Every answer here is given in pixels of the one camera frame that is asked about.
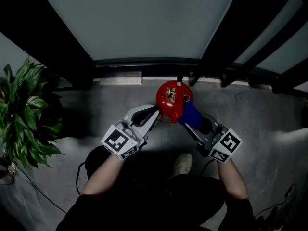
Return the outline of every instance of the red object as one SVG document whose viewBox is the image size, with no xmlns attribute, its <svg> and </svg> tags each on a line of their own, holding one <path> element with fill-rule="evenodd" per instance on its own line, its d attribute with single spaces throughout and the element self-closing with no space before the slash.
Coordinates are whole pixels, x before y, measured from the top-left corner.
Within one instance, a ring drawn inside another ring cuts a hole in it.
<svg viewBox="0 0 308 231">
<path fill-rule="evenodd" d="M 156 104 L 160 112 L 170 117 L 172 123 L 177 123 L 178 118 L 183 115 L 184 98 L 186 101 L 193 99 L 190 88 L 184 83 L 181 84 L 177 86 L 177 81 L 168 81 L 158 89 L 156 94 Z"/>
</svg>

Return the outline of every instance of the potted plant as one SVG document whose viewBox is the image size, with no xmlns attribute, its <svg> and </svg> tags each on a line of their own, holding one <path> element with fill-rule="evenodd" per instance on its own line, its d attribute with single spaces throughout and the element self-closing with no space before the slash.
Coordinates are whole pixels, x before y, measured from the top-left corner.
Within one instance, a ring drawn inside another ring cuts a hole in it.
<svg viewBox="0 0 308 231">
<path fill-rule="evenodd" d="M 0 128 L 8 165 L 20 160 L 26 167 L 47 164 L 47 156 L 60 154 L 52 144 L 61 138 L 63 109 L 53 93 L 58 77 L 26 59 L 13 76 L 4 68 L 6 83 L 0 86 Z"/>
</svg>

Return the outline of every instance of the black cable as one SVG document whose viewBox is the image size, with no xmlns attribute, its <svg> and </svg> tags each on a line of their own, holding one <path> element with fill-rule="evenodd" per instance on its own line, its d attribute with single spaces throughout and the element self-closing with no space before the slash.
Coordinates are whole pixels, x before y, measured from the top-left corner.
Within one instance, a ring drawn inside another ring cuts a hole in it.
<svg viewBox="0 0 308 231">
<path fill-rule="evenodd" d="M 267 210 L 269 210 L 269 209 L 272 209 L 272 208 L 274 208 L 274 207 L 276 207 L 276 206 L 286 204 L 286 203 L 287 203 L 287 200 L 290 198 L 290 196 L 292 196 L 292 195 L 295 193 L 295 190 L 294 190 L 294 192 L 293 192 L 292 194 L 289 195 L 289 193 L 290 193 L 290 191 L 292 190 L 293 186 L 295 186 L 295 189 L 296 189 L 297 185 L 296 185 L 296 184 L 292 184 L 292 185 L 290 186 L 289 190 L 288 190 L 287 193 L 286 193 L 285 200 L 284 200 L 282 203 L 280 203 L 280 204 L 275 204 L 275 205 L 273 205 L 273 206 L 271 206 L 271 207 L 269 207 L 269 208 L 266 208 L 266 209 L 260 211 L 260 212 L 259 212 L 258 214 L 256 214 L 254 217 L 256 218 L 256 216 L 260 215 L 260 214 L 263 213 L 264 211 L 267 211 Z"/>
<path fill-rule="evenodd" d="M 76 187 L 76 191 L 77 191 L 77 193 L 80 195 L 80 192 L 79 192 L 79 190 L 78 190 L 78 178 L 79 178 L 79 172 L 80 172 L 80 168 L 81 168 L 81 166 L 83 166 L 85 164 L 85 162 L 83 162 L 82 164 L 80 164 L 79 166 L 78 166 L 78 171 L 77 171 L 77 175 L 76 175 L 76 185 L 75 185 L 75 187 Z"/>
<path fill-rule="evenodd" d="M 51 199 L 49 197 L 47 197 L 37 186 L 36 184 L 30 179 L 30 177 L 17 165 L 17 167 L 19 168 L 19 170 L 21 172 L 23 172 L 23 174 L 29 179 L 29 181 L 32 183 L 32 185 L 40 192 L 40 194 L 43 195 L 43 197 L 45 197 L 47 200 L 49 200 L 49 202 L 51 202 L 54 206 L 56 206 L 59 210 L 63 211 L 64 213 L 67 213 L 65 212 L 64 210 L 62 210 L 58 205 L 56 205 L 53 201 L 51 201 Z"/>
<path fill-rule="evenodd" d="M 215 161 L 215 159 L 210 160 L 209 162 L 207 162 L 207 164 L 205 164 L 205 166 L 203 167 L 203 169 L 201 169 L 199 176 L 202 176 L 204 170 L 206 169 L 206 167 L 212 163 L 213 161 Z"/>
</svg>

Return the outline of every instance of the person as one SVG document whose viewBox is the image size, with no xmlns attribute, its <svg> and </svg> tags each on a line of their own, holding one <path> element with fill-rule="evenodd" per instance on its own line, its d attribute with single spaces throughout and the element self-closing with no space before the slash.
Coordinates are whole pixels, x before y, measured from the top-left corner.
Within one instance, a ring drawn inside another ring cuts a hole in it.
<svg viewBox="0 0 308 231">
<path fill-rule="evenodd" d="M 181 154 L 167 181 L 166 194 L 144 191 L 119 160 L 103 147 L 88 156 L 88 181 L 57 231 L 207 230 L 200 227 L 226 203 L 219 231 L 255 230 L 247 187 L 230 159 L 217 162 L 220 180 L 188 174 L 192 155 Z"/>
</svg>

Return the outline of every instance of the gray floor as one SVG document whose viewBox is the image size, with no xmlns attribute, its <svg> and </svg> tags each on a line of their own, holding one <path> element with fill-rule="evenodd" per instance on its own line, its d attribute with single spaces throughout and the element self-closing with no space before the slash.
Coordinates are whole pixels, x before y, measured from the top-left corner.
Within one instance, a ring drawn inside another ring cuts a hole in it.
<svg viewBox="0 0 308 231">
<path fill-rule="evenodd" d="M 56 204 L 69 210 L 78 198 L 75 190 L 78 165 L 94 147 L 101 145 L 109 126 L 129 108 L 154 103 L 157 89 L 163 82 L 148 80 L 140 86 L 96 86 L 92 91 L 59 93 L 64 97 L 63 106 L 76 116 L 77 137 L 58 141 L 58 147 L 65 155 L 53 156 L 49 160 L 52 168 L 41 165 L 39 169 L 27 169 L 27 174 Z M 292 215 L 307 188 L 308 129 L 302 129 L 300 125 L 304 100 L 246 86 L 231 85 L 222 89 L 218 84 L 204 82 L 197 83 L 192 91 L 198 110 L 212 114 L 243 139 L 233 160 L 247 183 L 254 213 L 284 201 L 286 191 L 296 183 L 297 189 L 289 204 Z M 143 153 L 191 152 L 192 173 L 198 173 L 208 161 L 199 155 L 195 141 L 178 124 L 159 122 L 148 137 Z M 157 159 L 156 167 L 159 167 L 160 160 L 163 161 L 164 157 Z M 204 175 L 217 177 L 217 166 L 211 164 Z M 85 182 L 86 172 L 82 169 L 79 188 Z M 55 230 L 64 217 L 21 172 L 13 186 L 0 185 L 0 201 L 28 231 Z M 225 212 L 224 206 L 204 226 L 217 230 Z M 280 215 L 286 217 L 283 206 Z"/>
</svg>

